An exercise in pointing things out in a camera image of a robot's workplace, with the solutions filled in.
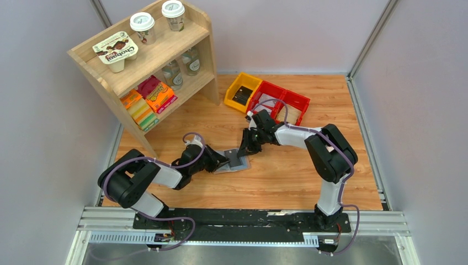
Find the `snack box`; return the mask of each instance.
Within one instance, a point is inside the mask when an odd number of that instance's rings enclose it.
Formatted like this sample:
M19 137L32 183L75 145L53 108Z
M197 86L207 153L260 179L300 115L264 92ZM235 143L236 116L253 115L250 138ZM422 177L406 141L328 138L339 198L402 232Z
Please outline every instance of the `snack box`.
M155 76L138 85L137 92L143 96L151 109L161 114L176 99L174 91Z
M141 95L136 90L132 89L127 95L121 98L120 101L122 102L124 107L128 109L141 98Z

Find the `yogurt label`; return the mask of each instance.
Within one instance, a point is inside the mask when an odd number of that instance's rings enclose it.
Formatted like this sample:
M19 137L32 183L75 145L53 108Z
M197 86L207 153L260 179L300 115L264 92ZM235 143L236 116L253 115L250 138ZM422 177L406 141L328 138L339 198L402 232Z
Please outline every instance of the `yogurt label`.
M101 62L108 65L135 55L138 46L125 31L120 31L94 45L93 50Z

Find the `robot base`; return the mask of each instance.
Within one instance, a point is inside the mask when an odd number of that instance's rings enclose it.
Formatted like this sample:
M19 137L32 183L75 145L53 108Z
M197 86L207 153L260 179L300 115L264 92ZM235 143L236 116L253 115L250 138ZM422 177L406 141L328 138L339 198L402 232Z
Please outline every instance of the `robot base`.
M161 212L159 218L189 216L196 222L193 241L244 241L244 242L302 242L303 232L342 233L351 232L349 217L340 213L335 225L328 230L320 229L315 223L315 213L281 210L248 209L190 209L174 208ZM135 215L134 229L169 229L175 239L185 238L192 228L191 222L152 221Z

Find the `wooden shelf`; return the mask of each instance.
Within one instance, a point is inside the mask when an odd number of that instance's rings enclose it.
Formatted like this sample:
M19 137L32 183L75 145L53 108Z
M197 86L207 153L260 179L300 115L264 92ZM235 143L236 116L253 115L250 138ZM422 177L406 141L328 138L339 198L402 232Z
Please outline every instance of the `wooden shelf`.
M130 35L138 45L138 57L135 61L126 60L125 69L119 73L112 73L98 57L87 62L106 80L119 98L210 34L208 30L188 19L185 20L184 30L174 32L169 29L166 18L159 18L155 22L155 30L156 43L152 45L141 43L136 33Z
M121 97L150 75L164 80L161 68L176 59L181 66L184 83L180 90L175 91L178 99L163 113L157 114L158 124L198 91L214 104L220 103L210 18L199 8L181 0L185 6L184 29L179 32L171 31L167 19L161 13L162 4L165 1L156 0L140 10L140 12L151 14L155 19L156 42L154 44L141 43L136 33L130 28L130 17L127 17L68 51L80 71L125 129L154 157L157 157L157 154L145 137L147 132L142 131L135 123L120 101ZM134 61L125 60L123 71L112 73L109 67L97 58L93 46L120 31L127 32L138 46L138 56ZM180 56L193 46L196 46L199 51L201 69L198 75L189 76L184 69L184 64L180 62Z
M184 84L182 88L174 91L174 94L177 96L177 100L174 101L171 105L167 107L161 114L156 114L159 122L154 126L164 120L167 116L173 113L177 108L184 104L189 98L191 98L196 92L200 91L205 85L207 85L211 80L215 78L215 75L209 71L201 70L196 76L184 75Z

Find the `white cup lid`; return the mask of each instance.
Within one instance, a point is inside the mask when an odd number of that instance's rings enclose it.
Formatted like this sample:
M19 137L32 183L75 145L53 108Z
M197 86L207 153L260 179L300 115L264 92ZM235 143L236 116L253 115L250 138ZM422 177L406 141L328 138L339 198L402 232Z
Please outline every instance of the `white cup lid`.
M139 12L131 16L130 27L134 31L145 31L155 25L155 19L146 12Z
M166 18L176 18L185 12L185 7L180 1L169 0L162 4L161 11Z

